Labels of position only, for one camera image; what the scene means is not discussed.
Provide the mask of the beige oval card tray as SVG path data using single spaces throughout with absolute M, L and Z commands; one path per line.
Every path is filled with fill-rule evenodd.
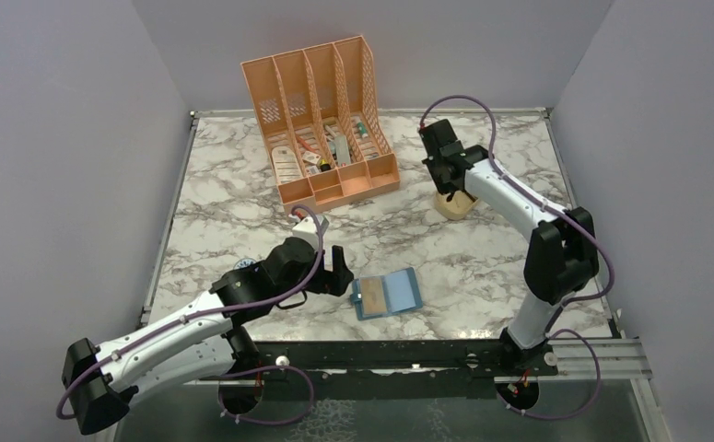
M 465 218 L 479 203 L 479 200 L 467 192 L 457 191 L 453 194 L 434 194 L 434 208 L 448 220 Z

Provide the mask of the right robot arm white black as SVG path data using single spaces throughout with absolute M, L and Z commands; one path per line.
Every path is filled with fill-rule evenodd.
M 530 293 L 499 335 L 497 350 L 499 366 L 519 375 L 544 350 L 565 302 L 599 272 L 592 216 L 542 198 L 488 149 L 464 146 L 447 120 L 422 126 L 419 135 L 427 152 L 422 162 L 439 194 L 452 199 L 461 192 L 486 203 L 528 242 L 523 277 Z

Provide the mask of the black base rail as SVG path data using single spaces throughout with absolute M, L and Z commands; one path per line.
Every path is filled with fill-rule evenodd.
M 543 355 L 511 367 L 493 339 L 258 342 L 258 356 L 238 371 L 211 377 L 219 393 L 239 400 L 400 400 L 495 398 L 497 383 L 555 376 Z

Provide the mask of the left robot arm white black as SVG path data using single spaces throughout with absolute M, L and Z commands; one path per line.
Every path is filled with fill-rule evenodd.
M 339 297 L 354 279 L 345 252 L 289 237 L 261 261 L 224 273 L 186 306 L 145 328 L 95 344 L 71 343 L 56 415 L 76 421 L 83 436 L 122 420 L 132 405 L 166 387 L 228 372 L 244 378 L 258 365 L 245 323 L 268 315 L 297 293 Z

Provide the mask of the blue card holder wallet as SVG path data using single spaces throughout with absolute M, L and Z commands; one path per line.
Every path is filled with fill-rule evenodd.
M 362 311 L 360 280 L 362 278 L 379 277 L 382 279 L 388 312 L 382 315 L 365 316 Z M 352 285 L 350 300 L 355 308 L 358 320 L 372 320 L 396 316 L 423 307 L 421 291 L 414 268 L 408 267 L 381 276 L 367 276 L 356 279 Z

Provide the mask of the blue white round coaster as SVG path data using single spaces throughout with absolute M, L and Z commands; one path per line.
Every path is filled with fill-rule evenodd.
M 253 266 L 255 263 L 256 263 L 256 260 L 254 260 L 254 259 L 244 258 L 244 259 L 241 259 L 235 263 L 234 270 L 248 268 L 248 267 Z

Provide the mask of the orange plastic desk organizer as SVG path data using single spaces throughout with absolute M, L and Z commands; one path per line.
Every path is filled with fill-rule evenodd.
M 241 69 L 286 210 L 304 204 L 323 212 L 399 189 L 364 37 L 246 61 Z M 352 159 L 343 167 L 334 159 L 340 134 Z

